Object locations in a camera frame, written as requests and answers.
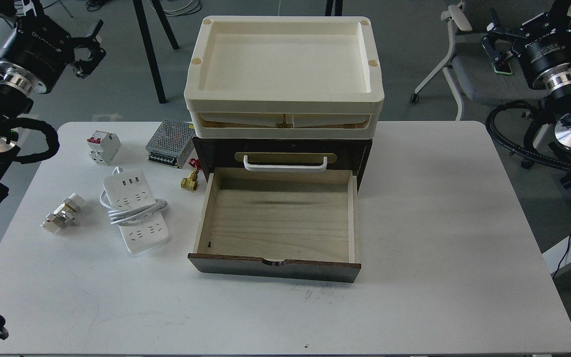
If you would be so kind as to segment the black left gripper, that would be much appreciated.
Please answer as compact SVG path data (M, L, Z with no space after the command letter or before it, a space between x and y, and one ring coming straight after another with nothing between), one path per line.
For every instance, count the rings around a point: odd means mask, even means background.
M97 40L103 25L98 20L86 36L73 38L47 16L18 18L13 34L0 49L0 85L23 94L47 94L67 65L77 77L88 77L107 54ZM75 60L74 50L79 48L89 50L88 59Z

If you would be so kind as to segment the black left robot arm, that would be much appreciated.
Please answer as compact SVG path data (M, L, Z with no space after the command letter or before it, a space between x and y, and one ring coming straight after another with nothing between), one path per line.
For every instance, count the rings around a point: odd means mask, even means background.
M26 116L30 94L52 91L66 66L84 78L105 57L97 35L99 20L87 36L73 38L45 14L21 16L0 50L0 204L9 193L1 178L11 163L31 164L52 158L59 150L57 131Z

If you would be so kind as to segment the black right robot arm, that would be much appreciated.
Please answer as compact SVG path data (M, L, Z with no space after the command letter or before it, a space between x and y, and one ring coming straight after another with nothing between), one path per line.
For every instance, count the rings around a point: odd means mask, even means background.
M494 68L502 68L517 58L528 87L547 90L548 95L532 106L516 100L497 106L486 119L489 135L499 145L524 158L524 166L539 163L562 170L561 184L571 193L571 1L556 0L549 11L524 22L518 29L502 27L494 10L483 36L482 47ZM498 113L526 109L533 121L524 145L517 145L497 129Z

